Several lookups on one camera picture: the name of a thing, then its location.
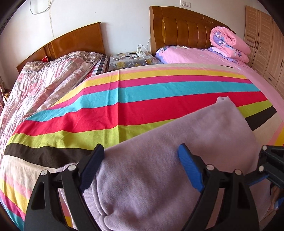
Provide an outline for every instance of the nightstand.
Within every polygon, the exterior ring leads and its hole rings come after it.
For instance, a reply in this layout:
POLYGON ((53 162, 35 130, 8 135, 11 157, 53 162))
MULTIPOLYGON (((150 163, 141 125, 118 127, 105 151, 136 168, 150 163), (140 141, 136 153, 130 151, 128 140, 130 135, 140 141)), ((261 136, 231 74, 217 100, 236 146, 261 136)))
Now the nightstand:
POLYGON ((146 62, 148 65, 154 64, 163 64, 159 60, 157 60, 154 56, 152 56, 149 52, 143 51, 146 56, 139 57, 135 59, 136 52, 127 52, 127 53, 120 53, 117 55, 113 55, 110 57, 109 61, 109 68, 108 71, 115 71, 124 68, 130 67, 139 67, 139 66, 146 66, 146 62))

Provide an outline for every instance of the wooden headboard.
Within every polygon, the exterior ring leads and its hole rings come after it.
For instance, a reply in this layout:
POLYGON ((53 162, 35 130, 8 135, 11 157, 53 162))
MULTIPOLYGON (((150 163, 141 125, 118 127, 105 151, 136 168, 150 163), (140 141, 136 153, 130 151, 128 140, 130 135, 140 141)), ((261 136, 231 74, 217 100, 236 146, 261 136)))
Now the wooden headboard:
POLYGON ((151 52, 164 46, 180 45, 192 48, 208 48, 211 30, 225 24, 179 7, 150 6, 151 52))
POLYGON ((27 62, 40 61, 45 56, 52 61, 74 51, 105 54, 100 22, 76 29, 51 41, 23 61, 17 70, 20 73, 27 62))

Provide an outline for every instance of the white wall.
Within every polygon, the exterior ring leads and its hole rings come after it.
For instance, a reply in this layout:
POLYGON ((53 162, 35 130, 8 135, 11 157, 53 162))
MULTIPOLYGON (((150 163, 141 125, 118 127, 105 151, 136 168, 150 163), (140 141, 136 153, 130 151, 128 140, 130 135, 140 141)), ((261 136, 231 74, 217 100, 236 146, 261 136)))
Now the white wall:
MULTIPOLYGON (((234 30, 241 38, 245 32, 245 5, 264 10, 256 0, 187 0, 191 10, 212 17, 234 30)), ((34 12, 48 0, 33 0, 34 12)), ((149 6, 180 6, 179 0, 53 0, 51 7, 55 38, 82 26, 101 21, 107 54, 134 51, 150 38, 149 6)), ((27 0, 11 18, 0 35, 0 60, 3 80, 12 87, 16 67, 33 52, 53 40, 49 13, 32 15, 27 0)))

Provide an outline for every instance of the red stripe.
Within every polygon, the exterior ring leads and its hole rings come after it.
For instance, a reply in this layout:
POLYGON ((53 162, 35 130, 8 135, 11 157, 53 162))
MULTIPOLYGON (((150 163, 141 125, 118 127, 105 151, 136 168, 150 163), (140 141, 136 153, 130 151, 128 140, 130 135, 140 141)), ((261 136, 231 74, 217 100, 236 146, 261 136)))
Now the red stripe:
POLYGON ((46 122, 26 120, 15 133, 37 136, 61 130, 75 133, 111 129, 117 125, 154 123, 176 119, 212 105, 219 96, 229 96, 237 107, 267 100, 261 92, 227 92, 117 103, 100 108, 83 108, 46 122))
POLYGON ((0 190, 0 196, 3 200, 3 202, 5 203, 5 205, 7 206, 7 208, 12 213, 14 213, 17 216, 19 216, 20 218, 22 218, 23 221, 25 221, 26 214, 17 205, 15 205, 12 201, 10 201, 10 199, 8 197, 6 197, 5 194, 1 190, 0 190))
POLYGON ((66 107, 72 103, 74 103, 80 96, 87 95, 95 92, 112 90, 115 88, 126 88, 133 86, 142 86, 142 85, 150 85, 150 84, 158 84, 158 83, 176 83, 176 82, 193 82, 193 81, 211 81, 211 82, 235 82, 235 83, 249 83, 252 82, 248 79, 239 79, 232 77, 223 77, 223 76, 209 76, 209 75, 169 75, 169 76, 155 76, 148 78, 140 78, 140 79, 128 79, 123 81, 116 81, 112 83, 105 83, 96 86, 90 86, 84 88, 77 95, 73 96, 71 99, 57 104, 50 109, 58 109, 66 107))

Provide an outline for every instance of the striped bedsheet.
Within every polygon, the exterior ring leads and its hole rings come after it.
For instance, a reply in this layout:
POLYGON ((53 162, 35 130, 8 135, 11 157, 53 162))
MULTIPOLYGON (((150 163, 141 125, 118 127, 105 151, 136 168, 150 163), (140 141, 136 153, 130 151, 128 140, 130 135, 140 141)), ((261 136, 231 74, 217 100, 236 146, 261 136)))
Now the striped bedsheet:
POLYGON ((97 143, 111 147, 214 104, 219 96, 230 97, 260 145, 283 146, 279 114, 233 68, 170 64, 108 72, 88 78, 17 127, 0 168, 1 203, 23 230, 29 197, 43 169, 55 172, 90 154, 97 143))

